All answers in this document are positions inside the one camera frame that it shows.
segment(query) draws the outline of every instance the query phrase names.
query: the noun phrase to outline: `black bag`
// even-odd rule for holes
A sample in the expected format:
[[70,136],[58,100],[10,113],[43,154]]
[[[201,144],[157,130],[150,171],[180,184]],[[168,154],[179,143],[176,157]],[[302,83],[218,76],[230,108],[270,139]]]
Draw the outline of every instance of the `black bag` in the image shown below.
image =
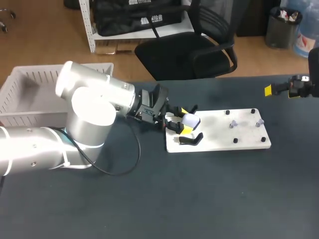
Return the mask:
[[67,8],[74,9],[74,10],[81,9],[79,0],[63,0],[63,2],[64,2],[64,6]]
[[[94,0],[94,22],[101,36],[150,29],[148,10],[181,5],[181,0]],[[181,13],[152,16],[155,27],[181,22]]]

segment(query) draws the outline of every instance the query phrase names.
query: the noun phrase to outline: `white cable tie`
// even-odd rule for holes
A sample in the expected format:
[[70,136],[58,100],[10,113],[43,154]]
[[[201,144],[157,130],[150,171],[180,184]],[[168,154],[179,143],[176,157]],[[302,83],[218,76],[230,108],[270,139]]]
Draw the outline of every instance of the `white cable tie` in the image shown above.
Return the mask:
[[57,134],[57,132],[55,132],[53,129],[48,128],[48,127],[41,127],[41,128],[45,128],[45,129],[49,130],[56,137],[56,139],[58,140],[59,144],[62,146],[62,155],[63,155],[64,163],[62,163],[62,164],[60,164],[60,165],[58,165],[56,167],[50,168],[50,169],[56,169],[56,168],[60,168],[62,166],[64,166],[64,167],[70,166],[70,162],[68,160],[68,156],[67,156],[66,151],[64,149],[64,143],[63,143],[62,139],[60,138],[60,136]]

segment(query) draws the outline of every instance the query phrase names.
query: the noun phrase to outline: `white block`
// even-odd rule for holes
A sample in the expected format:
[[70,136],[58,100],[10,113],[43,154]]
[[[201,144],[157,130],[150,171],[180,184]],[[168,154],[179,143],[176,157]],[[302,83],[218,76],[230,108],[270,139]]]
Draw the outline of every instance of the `white block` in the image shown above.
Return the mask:
[[[270,148],[271,142],[265,125],[262,124],[260,127],[256,127],[256,123],[261,119],[257,109],[255,109],[254,114],[251,113],[251,109],[229,111],[229,115],[226,115],[226,110],[196,112],[196,115],[200,117],[201,123],[192,134],[184,136],[196,138],[202,132],[204,138],[197,146],[181,145],[178,140],[180,135],[166,129],[167,151],[169,153],[178,153]],[[166,118],[173,122],[181,121],[181,118],[170,116],[170,113],[166,115]],[[233,120],[238,125],[229,128]],[[265,142],[261,141],[262,137],[266,138]]]

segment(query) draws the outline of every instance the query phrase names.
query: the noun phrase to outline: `black table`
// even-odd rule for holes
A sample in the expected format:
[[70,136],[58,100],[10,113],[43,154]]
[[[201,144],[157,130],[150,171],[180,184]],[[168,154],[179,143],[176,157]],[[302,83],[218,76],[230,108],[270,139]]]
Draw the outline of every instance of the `black table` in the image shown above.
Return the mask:
[[[318,239],[319,99],[264,97],[265,86],[286,80],[162,82],[172,104],[259,109],[272,147],[169,154],[163,134],[135,124],[142,161],[128,176],[94,169],[8,176],[0,197],[1,238]],[[128,126],[118,121],[98,162],[120,171],[136,154]]]

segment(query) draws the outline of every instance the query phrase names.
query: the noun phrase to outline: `yellow label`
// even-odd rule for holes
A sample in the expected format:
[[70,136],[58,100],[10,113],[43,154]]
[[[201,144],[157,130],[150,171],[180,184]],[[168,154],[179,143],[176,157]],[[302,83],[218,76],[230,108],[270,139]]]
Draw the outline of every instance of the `yellow label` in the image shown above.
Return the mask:
[[271,96],[271,85],[265,88],[265,96]]
[[181,112],[184,114],[188,114],[188,112],[186,110],[184,110],[183,108],[181,108]]
[[184,125],[184,130],[180,134],[190,134],[192,133],[192,131],[193,131],[193,128]]

